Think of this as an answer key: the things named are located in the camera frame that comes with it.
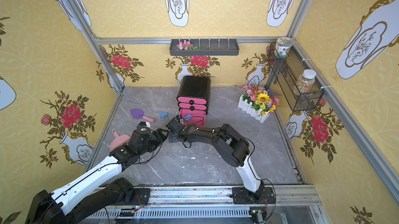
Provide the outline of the black pink drawer cabinet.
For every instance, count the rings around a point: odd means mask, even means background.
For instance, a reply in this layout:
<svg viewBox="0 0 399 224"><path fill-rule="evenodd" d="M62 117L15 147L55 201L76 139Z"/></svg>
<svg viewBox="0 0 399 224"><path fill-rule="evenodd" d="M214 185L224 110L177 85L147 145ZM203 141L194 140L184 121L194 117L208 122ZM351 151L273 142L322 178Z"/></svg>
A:
<svg viewBox="0 0 399 224"><path fill-rule="evenodd" d="M206 115L209 110L211 97L211 79L207 77L184 76L177 94L180 115L184 118L187 114L192 115L188 122L199 127L204 127Z"/></svg>

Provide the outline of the blue binder clip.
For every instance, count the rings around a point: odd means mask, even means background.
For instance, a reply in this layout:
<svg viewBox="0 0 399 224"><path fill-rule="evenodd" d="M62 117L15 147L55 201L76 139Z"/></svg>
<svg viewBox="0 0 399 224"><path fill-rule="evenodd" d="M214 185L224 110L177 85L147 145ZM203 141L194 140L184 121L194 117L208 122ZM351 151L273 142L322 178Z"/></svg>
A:
<svg viewBox="0 0 399 224"><path fill-rule="evenodd" d="M192 119L192 115L191 114L187 114L186 116L184 116L183 118L186 122L190 121Z"/></svg>
<svg viewBox="0 0 399 224"><path fill-rule="evenodd" d="M168 114L168 112L163 112L163 113L160 115L160 118L163 119L163 120L168 120L168 119L169 119L169 114Z"/></svg>

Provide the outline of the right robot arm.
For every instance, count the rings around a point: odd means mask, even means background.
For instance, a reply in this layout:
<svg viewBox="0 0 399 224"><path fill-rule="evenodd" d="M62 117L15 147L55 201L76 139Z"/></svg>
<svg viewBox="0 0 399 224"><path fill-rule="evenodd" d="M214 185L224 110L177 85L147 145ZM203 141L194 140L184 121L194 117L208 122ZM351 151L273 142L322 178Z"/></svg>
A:
<svg viewBox="0 0 399 224"><path fill-rule="evenodd" d="M177 116L166 124L166 128L183 144L204 143L213 146L228 165L236 168L243 187L232 189L230 198L234 204L276 203L274 187L266 186L253 168L248 139L230 125L200 127L193 123L184 124L182 118Z"/></svg>

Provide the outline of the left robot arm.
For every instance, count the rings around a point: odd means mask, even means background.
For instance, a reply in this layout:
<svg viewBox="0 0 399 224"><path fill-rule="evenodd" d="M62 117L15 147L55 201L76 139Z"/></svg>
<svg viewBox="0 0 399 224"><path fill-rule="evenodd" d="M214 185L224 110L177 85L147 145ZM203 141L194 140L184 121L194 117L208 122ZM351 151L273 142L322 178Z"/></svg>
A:
<svg viewBox="0 0 399 224"><path fill-rule="evenodd" d="M111 204L139 202L139 193L124 178L116 179L101 191L96 189L137 164L142 155L155 151L168 135L168 130L140 125L131 136L116 136L110 144L110 154L95 167L51 193L39 192L32 200L26 223L78 224Z"/></svg>

